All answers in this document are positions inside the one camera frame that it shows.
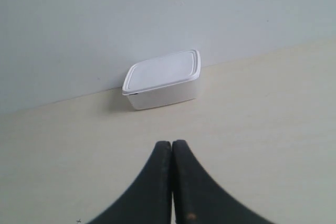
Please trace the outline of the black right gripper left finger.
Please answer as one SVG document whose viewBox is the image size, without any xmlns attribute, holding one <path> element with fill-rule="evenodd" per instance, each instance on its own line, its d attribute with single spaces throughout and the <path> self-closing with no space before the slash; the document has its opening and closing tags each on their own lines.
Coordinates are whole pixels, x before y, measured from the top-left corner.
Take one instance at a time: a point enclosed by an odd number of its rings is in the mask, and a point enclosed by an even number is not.
<svg viewBox="0 0 336 224">
<path fill-rule="evenodd" d="M 170 223 L 172 147 L 159 141 L 129 188 L 90 223 Z"/>
</svg>

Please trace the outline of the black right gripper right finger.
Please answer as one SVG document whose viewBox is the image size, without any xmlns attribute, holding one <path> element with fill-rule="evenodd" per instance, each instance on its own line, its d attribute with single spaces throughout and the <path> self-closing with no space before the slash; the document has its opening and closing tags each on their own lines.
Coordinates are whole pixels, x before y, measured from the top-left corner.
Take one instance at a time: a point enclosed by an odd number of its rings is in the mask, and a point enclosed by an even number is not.
<svg viewBox="0 0 336 224">
<path fill-rule="evenodd" d="M 176 223 L 265 223 L 212 179 L 185 140 L 172 144 L 171 171 Z"/>
</svg>

